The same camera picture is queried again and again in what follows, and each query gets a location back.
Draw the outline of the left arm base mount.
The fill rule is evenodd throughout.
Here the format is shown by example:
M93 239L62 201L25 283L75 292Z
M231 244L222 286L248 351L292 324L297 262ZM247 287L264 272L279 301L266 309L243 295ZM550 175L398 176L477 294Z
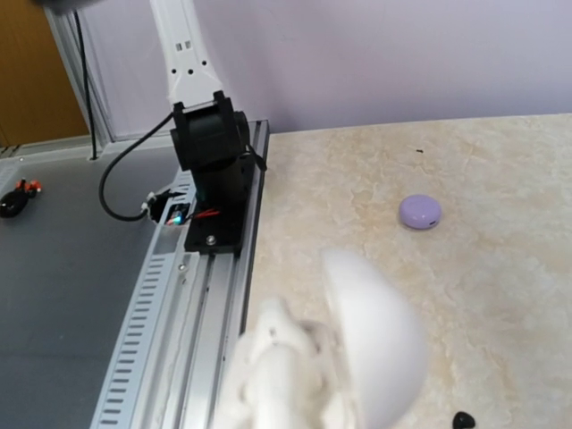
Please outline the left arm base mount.
M257 162L252 155L193 172L195 208L184 247L201 255L239 253Z

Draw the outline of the white earbud charging case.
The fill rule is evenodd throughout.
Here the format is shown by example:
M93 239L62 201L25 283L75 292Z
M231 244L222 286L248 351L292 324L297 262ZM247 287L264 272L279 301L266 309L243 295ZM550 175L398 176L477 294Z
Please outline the white earbud charging case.
M347 395L352 428L391 428L414 404L428 367L424 327L415 309L365 257L328 248L322 253L329 319L296 316L315 344L308 358L330 362ZM244 387L255 326L242 333L231 355L211 422L214 428L252 428Z

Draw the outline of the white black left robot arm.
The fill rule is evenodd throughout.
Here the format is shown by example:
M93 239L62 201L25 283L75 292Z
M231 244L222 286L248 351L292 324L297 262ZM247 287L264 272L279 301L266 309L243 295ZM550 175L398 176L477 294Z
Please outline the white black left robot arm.
M152 1L167 68L172 142L181 169L191 172L197 201L232 206L247 198L242 157L248 120L233 108L206 50L194 3Z

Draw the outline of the white earbud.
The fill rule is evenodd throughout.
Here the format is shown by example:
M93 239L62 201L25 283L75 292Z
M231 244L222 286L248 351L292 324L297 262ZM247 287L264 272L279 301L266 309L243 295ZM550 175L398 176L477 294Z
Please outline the white earbud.
M252 359L258 359L274 345L285 345L305 356L315 352L310 335L293 317L287 302L278 297L266 299L260 304L252 340L249 352Z
M252 428L352 428L347 395L330 362L273 345L244 387Z

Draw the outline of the purple earbud charging case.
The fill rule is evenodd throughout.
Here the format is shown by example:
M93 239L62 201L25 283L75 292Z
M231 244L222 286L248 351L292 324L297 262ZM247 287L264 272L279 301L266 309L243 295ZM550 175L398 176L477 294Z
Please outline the purple earbud charging case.
M402 224L414 230L428 230L442 218L442 206L432 197L416 194L405 197L399 206Z

